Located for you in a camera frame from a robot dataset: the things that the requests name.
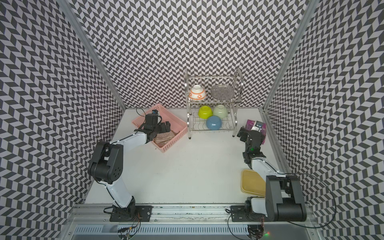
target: chevron pattern wallpaper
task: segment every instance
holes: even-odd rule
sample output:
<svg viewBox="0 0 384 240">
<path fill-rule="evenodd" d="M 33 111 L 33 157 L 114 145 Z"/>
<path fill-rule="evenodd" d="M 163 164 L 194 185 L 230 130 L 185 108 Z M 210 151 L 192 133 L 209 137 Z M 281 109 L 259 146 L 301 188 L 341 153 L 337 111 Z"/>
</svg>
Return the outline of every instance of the chevron pattern wallpaper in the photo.
<svg viewBox="0 0 384 240">
<path fill-rule="evenodd" d="M 262 106 L 308 0 L 69 2 L 127 107 L 180 108 L 184 70 L 228 75 L 238 68 L 242 106 Z"/>
<path fill-rule="evenodd" d="M 0 31 L 0 239 L 53 239 L 122 110 L 54 0 L 1 0 Z"/>
<path fill-rule="evenodd" d="M 384 239 L 383 100 L 384 1 L 320 2 L 268 113 L 327 239 Z"/>
</svg>

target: stainless steel dish rack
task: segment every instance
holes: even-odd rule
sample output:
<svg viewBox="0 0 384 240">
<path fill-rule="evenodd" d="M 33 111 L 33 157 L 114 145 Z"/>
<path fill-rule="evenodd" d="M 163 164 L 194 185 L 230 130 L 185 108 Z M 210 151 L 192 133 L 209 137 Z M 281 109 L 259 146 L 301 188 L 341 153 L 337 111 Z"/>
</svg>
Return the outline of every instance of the stainless steel dish rack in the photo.
<svg viewBox="0 0 384 240">
<path fill-rule="evenodd" d="M 213 79 L 216 86 L 229 86 L 234 94 L 231 99 L 228 100 L 216 100 L 211 95 L 211 88 Z M 242 93 L 244 89 L 244 78 L 240 70 L 236 70 L 234 75 L 226 76 L 189 76 L 184 72 L 184 86 L 185 86 L 185 100 L 187 102 L 187 128 L 188 137 L 191 139 L 191 132 L 203 132 L 203 131 L 233 131 L 232 137 L 236 135 L 237 130 L 237 109 L 241 103 Z M 192 86 L 199 84 L 204 87 L 207 97 L 201 101 L 193 101 L 189 99 L 189 91 Z M 214 106 L 222 104 L 228 109 L 228 116 L 222 119 L 222 126 L 219 130 L 209 130 L 205 124 L 206 119 L 202 119 L 198 116 L 199 108 L 203 105 L 210 106 L 212 109 Z"/>
</svg>

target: green bowl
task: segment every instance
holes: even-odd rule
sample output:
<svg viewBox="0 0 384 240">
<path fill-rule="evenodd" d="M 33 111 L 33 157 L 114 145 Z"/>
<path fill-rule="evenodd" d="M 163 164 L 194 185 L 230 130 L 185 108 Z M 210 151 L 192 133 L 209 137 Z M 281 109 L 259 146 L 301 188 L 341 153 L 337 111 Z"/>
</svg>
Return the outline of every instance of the green bowl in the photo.
<svg viewBox="0 0 384 240">
<path fill-rule="evenodd" d="M 199 113 L 198 113 L 199 117 L 202 118 L 202 119 L 207 119 L 211 116 L 213 116 L 213 112 L 212 112 L 212 109 L 208 106 L 202 106 L 200 109 L 199 109 Z"/>
</svg>

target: rack leg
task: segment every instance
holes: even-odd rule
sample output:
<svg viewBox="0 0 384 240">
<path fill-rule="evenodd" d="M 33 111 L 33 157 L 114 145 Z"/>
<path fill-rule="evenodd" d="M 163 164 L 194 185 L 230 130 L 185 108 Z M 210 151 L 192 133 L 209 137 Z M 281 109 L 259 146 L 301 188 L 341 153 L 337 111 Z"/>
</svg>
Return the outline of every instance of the rack leg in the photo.
<svg viewBox="0 0 384 240">
<path fill-rule="evenodd" d="M 233 134 L 232 134 L 232 137 L 235 137 L 236 134 L 237 134 L 237 105 L 235 107 L 235 110 L 233 112 L 233 115 L 235 116 L 235 125 L 234 125 L 234 130 L 233 130 Z"/>
<path fill-rule="evenodd" d="M 188 138 L 191 139 L 191 130 L 190 130 L 189 112 L 188 111 L 187 111 L 187 130 L 188 130 Z"/>
</svg>

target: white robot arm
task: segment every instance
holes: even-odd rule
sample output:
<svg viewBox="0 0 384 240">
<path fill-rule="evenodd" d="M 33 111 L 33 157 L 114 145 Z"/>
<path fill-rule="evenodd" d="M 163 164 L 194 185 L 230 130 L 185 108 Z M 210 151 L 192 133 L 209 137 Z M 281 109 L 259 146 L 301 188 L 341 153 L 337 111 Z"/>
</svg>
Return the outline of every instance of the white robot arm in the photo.
<svg viewBox="0 0 384 240">
<path fill-rule="evenodd" d="M 131 136 L 119 140 L 114 144 L 123 144 L 124 148 L 128 151 L 134 149 L 135 147 L 144 145 L 147 143 L 147 134 L 143 132 L 135 132 Z M 129 203 L 132 200 L 132 195 L 128 192 L 127 187 L 125 186 L 123 180 L 118 178 L 112 184 L 107 183 L 106 181 L 99 181 L 100 184 L 104 185 L 111 197 L 113 198 L 113 204 L 122 209 L 128 207 Z"/>
<path fill-rule="evenodd" d="M 97 143 L 89 162 L 88 173 L 95 181 L 105 186 L 113 198 L 115 212 L 124 216 L 134 216 L 135 199 L 128 192 L 120 179 L 123 169 L 123 149 L 132 150 L 137 146 L 152 141 L 158 133 L 169 132 L 169 122 L 161 122 L 157 110 L 145 115 L 144 123 L 126 138 L 115 142 L 100 141 Z"/>
<path fill-rule="evenodd" d="M 297 176 L 277 171 L 260 152 L 264 136 L 260 130 L 263 123 L 256 122 L 247 131 L 244 162 L 265 181 L 265 198 L 249 197 L 245 209 L 249 214 L 264 214 L 269 221 L 305 221 L 306 209 Z"/>
</svg>

